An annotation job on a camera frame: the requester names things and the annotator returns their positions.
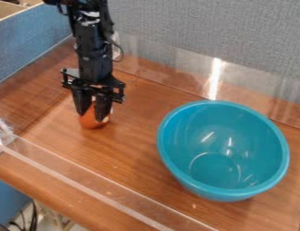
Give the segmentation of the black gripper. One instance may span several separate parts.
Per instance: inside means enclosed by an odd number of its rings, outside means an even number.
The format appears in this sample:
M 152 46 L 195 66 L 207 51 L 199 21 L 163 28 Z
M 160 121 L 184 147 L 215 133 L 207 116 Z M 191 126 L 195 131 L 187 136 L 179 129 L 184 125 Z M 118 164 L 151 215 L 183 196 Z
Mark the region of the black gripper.
M 125 100 L 126 84 L 113 76 L 113 61 L 105 55 L 80 57 L 77 69 L 64 68 L 62 86 L 72 91 L 77 112 L 85 115 L 94 101 L 96 120 L 109 116 L 113 102 Z

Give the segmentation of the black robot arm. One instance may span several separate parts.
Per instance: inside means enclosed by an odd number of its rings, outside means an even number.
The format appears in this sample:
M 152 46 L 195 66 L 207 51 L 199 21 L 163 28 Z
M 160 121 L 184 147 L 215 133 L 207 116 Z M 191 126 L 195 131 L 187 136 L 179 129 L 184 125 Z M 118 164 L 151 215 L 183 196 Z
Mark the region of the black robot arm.
M 113 103 L 125 101 L 126 84 L 113 76 L 114 34 L 108 0 L 44 0 L 68 16 L 78 68 L 61 70 L 62 86 L 72 91 L 80 116 L 94 110 L 94 120 L 102 122 L 112 112 Z

